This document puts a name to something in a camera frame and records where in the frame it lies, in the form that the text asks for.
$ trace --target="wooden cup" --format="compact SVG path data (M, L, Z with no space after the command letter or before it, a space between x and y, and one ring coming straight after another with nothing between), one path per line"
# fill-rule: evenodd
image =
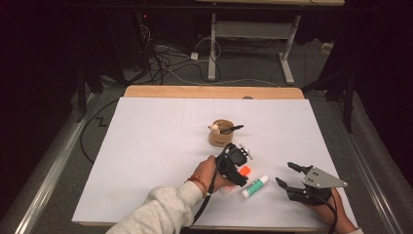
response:
M217 124L220 130L220 133L209 133L209 143L213 146L218 147L225 147L228 143L231 143L232 138L234 136L234 131L225 132L225 134L221 134L223 131L229 130L230 128L234 127L234 124L231 121L219 119L213 121L213 124Z

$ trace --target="table leg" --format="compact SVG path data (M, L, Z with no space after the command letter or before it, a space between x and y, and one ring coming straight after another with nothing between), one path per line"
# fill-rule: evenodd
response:
M216 14L212 14L212 21L210 24L210 52L209 52L209 63L207 69L207 79L209 81L215 80L215 38L216 38Z
M292 24L288 38L286 41L286 47L284 53L279 53L280 62L282 64L282 71L284 73L285 81L288 85L294 85L294 78L292 77L291 69L288 65L288 55L292 47L292 43L294 42L295 33L297 32L298 23L300 22L301 16L296 16L294 19L294 23Z
M76 119L77 123L80 123L86 113L86 90L85 90L85 78L84 78L84 68L82 65L79 66L77 72L77 82L78 82L78 101L79 101L79 115Z
M351 73L347 81L346 96L344 102L343 122L349 134L352 130L352 111L353 111L353 91L355 90L355 74Z

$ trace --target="table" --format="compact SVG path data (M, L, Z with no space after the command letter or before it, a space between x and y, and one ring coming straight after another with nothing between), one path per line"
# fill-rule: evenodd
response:
M343 6L344 0L198 0L201 2L238 3L238 4L273 4L273 5L317 5L317 6ZM208 76L210 81L215 80L216 66L216 37L247 37L264 39L286 39L285 50L279 53L279 60L285 81L288 85L294 84L291 69L288 64L288 55L294 42L295 33L301 16L295 16L292 23L268 23L268 22L246 22L246 21L220 21L216 14L212 14L210 33L210 52L208 61Z
M338 176L311 105L295 88L128 87L72 221L112 225L138 208L153 187L182 184L199 162L222 150L207 142L207 125L219 118L245 125L233 142L242 142L255 156L247 163L248 183L263 174L271 180L247 200L239 187L226 196L212 195L194 228L325 230L312 211L290 202L274 179L300 185L304 175L289 169L289 161ZM339 191L356 223L344 190Z

